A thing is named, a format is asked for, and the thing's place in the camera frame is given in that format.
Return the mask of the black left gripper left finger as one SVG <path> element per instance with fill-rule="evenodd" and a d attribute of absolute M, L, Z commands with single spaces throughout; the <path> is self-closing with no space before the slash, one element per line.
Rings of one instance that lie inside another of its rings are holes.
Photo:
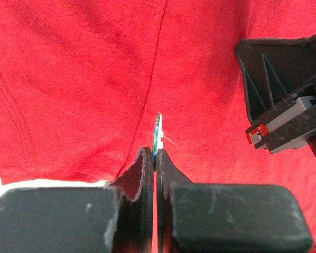
<path fill-rule="evenodd" d="M 17 188 L 0 196 L 0 252 L 151 252 L 153 157 L 142 147 L 107 187 Z"/>

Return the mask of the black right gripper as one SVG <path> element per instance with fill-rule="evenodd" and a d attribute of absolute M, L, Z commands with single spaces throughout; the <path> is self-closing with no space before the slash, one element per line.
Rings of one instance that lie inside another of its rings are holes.
<path fill-rule="evenodd" d="M 316 158 L 316 35 L 244 38 L 234 53 L 242 71 L 248 121 L 272 119 L 282 112 L 248 130 L 248 142 L 271 154 L 308 145 Z"/>

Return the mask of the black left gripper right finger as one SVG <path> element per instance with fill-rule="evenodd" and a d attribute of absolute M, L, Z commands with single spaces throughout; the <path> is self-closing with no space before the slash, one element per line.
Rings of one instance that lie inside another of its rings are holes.
<path fill-rule="evenodd" d="M 313 238 L 292 192 L 271 184 L 194 183 L 156 155 L 159 252 L 308 252 Z"/>

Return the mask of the round colourful brooch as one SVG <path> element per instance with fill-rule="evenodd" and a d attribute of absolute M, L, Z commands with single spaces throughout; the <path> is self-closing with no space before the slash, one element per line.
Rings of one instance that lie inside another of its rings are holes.
<path fill-rule="evenodd" d="M 173 145 L 177 146 L 175 142 L 171 139 L 166 137 L 163 132 L 163 117 L 162 114 L 159 112 L 155 118 L 154 124 L 154 132 L 153 132 L 153 144 L 152 144 L 152 155 L 153 157 L 157 156 L 158 150 L 163 149 L 164 142 L 163 139 L 167 140 L 168 142 L 172 143 Z"/>

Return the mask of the red t-shirt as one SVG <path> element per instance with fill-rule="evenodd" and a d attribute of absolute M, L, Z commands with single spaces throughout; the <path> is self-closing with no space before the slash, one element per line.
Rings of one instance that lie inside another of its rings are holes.
<path fill-rule="evenodd" d="M 316 160 L 249 145 L 245 37 L 316 34 L 316 1 L 0 1 L 0 178 L 114 180 L 152 144 L 191 180 L 289 188 L 316 252 Z"/>

